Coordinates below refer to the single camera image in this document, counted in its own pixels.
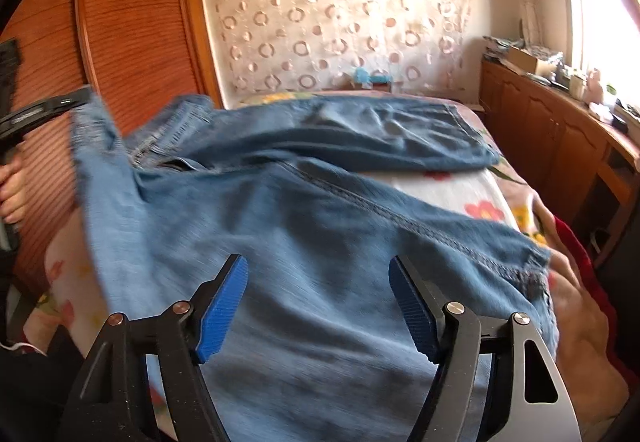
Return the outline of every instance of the wooden cabinet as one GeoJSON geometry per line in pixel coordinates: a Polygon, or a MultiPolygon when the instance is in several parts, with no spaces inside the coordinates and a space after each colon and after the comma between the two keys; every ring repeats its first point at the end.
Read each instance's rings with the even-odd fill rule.
{"type": "Polygon", "coordinates": [[[605,144],[579,120],[563,119],[557,129],[556,155],[540,196],[556,216],[572,222],[593,184],[605,144]]]}
{"type": "Polygon", "coordinates": [[[525,97],[529,102],[521,133],[525,137],[520,154],[518,173],[529,185],[541,192],[556,152],[558,117],[553,105],[536,93],[525,97]]]}
{"type": "MultiPolygon", "coordinates": [[[[14,110],[65,94],[86,82],[76,45],[74,0],[22,0],[0,41],[13,37],[18,38],[22,55],[14,110]]],[[[63,115],[48,122],[31,132],[24,143],[28,207],[14,271],[36,296],[47,287],[45,249],[74,206],[69,121],[69,115],[63,115]]]]}
{"type": "Polygon", "coordinates": [[[502,85],[501,104],[487,128],[503,155],[555,216],[572,223],[606,153],[606,134],[573,101],[502,66],[485,62],[485,83],[485,106],[493,101],[484,98],[502,85]]]}
{"type": "Polygon", "coordinates": [[[526,137],[522,126],[527,117],[529,99],[522,95],[520,87],[507,80],[502,87],[502,105],[497,115],[497,136],[500,148],[508,159],[513,158],[513,167],[520,170],[524,159],[518,154],[522,150],[526,137]]]}
{"type": "Polygon", "coordinates": [[[145,124],[173,97],[206,91],[186,0],[75,4],[87,78],[122,133],[145,124]]]}
{"type": "Polygon", "coordinates": [[[502,81],[490,70],[482,72],[480,103],[484,108],[484,120],[488,128],[497,133],[500,125],[500,105],[502,104],[502,81]]]}
{"type": "Polygon", "coordinates": [[[609,240],[600,266],[620,239],[640,194],[640,148],[556,90],[482,63],[480,102],[486,126],[516,171],[551,212],[589,246],[596,229],[609,240]]]}

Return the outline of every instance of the hand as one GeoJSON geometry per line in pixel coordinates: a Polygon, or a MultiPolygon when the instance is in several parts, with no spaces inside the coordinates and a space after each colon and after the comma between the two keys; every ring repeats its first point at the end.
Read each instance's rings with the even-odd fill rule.
{"type": "Polygon", "coordinates": [[[8,224],[16,224],[24,218],[26,210],[26,191],[24,189],[24,171],[19,152],[6,166],[0,166],[0,215],[8,224]]]}

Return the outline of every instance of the cardboard box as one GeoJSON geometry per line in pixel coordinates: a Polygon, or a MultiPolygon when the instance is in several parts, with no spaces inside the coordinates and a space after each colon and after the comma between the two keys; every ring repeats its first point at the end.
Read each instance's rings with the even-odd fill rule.
{"type": "Polygon", "coordinates": [[[509,47],[507,61],[523,69],[525,72],[530,72],[544,78],[547,78],[551,72],[555,72],[557,68],[555,64],[542,61],[527,51],[515,47],[509,47]]]}

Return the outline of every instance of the jeans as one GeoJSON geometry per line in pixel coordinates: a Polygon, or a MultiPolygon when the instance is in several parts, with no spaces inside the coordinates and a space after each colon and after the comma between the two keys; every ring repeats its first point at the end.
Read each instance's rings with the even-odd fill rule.
{"type": "MultiPolygon", "coordinates": [[[[435,367],[389,287],[396,254],[477,314],[526,312],[556,349],[548,250],[354,173],[496,162],[453,107],[331,97],[224,111],[185,96],[123,140],[94,98],[72,145],[111,311],[158,314],[229,254],[248,259],[222,351],[202,367],[232,441],[406,440],[435,367]]],[[[487,378],[483,357],[464,440],[487,378]]],[[[157,367],[150,379],[161,389],[157,367]]]]}

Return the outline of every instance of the bed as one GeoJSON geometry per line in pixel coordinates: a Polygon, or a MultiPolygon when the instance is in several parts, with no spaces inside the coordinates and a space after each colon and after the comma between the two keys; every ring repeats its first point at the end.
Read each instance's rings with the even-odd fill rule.
{"type": "MultiPolygon", "coordinates": [[[[350,94],[388,96],[368,90],[350,94]]],[[[308,92],[270,94],[245,99],[242,104],[268,104],[314,95],[308,92]]],[[[495,145],[472,110],[462,104],[450,103],[456,105],[466,122],[495,145]]],[[[593,270],[570,229],[554,218],[538,194],[503,157],[498,165],[475,172],[367,175],[432,205],[478,220],[502,222],[552,250],[549,283],[561,334],[558,367],[574,403],[584,440],[597,440],[594,437],[606,429],[628,399],[634,376],[608,349],[612,318],[607,319],[601,310],[606,303],[598,304],[591,297],[590,292],[596,290],[593,270]]],[[[55,329],[63,324],[80,351],[86,354],[110,311],[84,244],[79,210],[72,213],[50,242],[45,268],[50,292],[42,296],[29,317],[24,327],[25,337],[46,350],[55,329]]],[[[169,422],[161,401],[157,403],[159,418],[169,422]]],[[[164,425],[170,429],[170,422],[164,425]]]]}

